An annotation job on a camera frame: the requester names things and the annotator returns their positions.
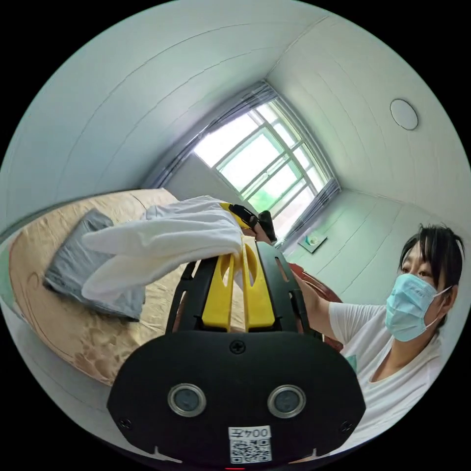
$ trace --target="white cloth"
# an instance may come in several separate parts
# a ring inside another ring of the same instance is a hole
[[[435,381],[442,363],[437,335],[400,371],[372,383],[393,342],[385,326],[386,306],[330,303],[329,317],[335,337],[344,345],[341,354],[356,370],[366,403],[358,427],[343,446],[330,453],[335,454],[380,435],[404,417]]]
[[[202,196],[154,206],[139,221],[84,235],[83,244],[115,257],[88,278],[87,299],[116,299],[123,291],[159,280],[181,264],[224,254],[239,256],[242,230],[220,200]]]

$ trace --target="gray curtain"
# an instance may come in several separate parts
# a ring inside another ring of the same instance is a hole
[[[185,163],[196,145],[207,135],[215,132],[225,124],[239,118],[258,106],[264,105],[278,97],[276,91],[264,81],[260,81],[239,93],[232,103],[228,102],[227,110],[213,119],[173,159],[158,173],[155,179],[147,185],[148,188],[162,188]]]
[[[316,195],[313,202],[304,210],[301,216],[298,217],[290,232],[278,244],[276,244],[277,248],[285,250],[290,245],[297,242],[301,237],[305,236],[320,213],[332,201],[332,199],[340,193],[340,191],[341,188],[337,179],[331,178]]]

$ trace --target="blue surgical mask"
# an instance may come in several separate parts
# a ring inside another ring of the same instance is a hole
[[[433,299],[447,289],[438,293],[432,285],[415,275],[399,275],[386,300],[386,327],[392,336],[408,342],[423,334],[437,320],[425,325],[427,309]]]

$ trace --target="bed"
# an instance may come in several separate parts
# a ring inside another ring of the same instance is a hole
[[[115,224],[139,219],[152,205],[176,201],[165,189],[135,190],[81,200],[54,209],[26,225],[9,249],[8,272],[16,306],[36,335],[56,355],[91,378],[112,385],[139,346],[164,334],[175,287],[184,266],[146,287],[140,322],[106,318],[43,287],[42,279],[70,230],[91,209]],[[233,327],[244,327],[243,295],[234,284]]]

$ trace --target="qr code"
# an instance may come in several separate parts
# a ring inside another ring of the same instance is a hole
[[[231,463],[271,461],[270,440],[231,440]]]

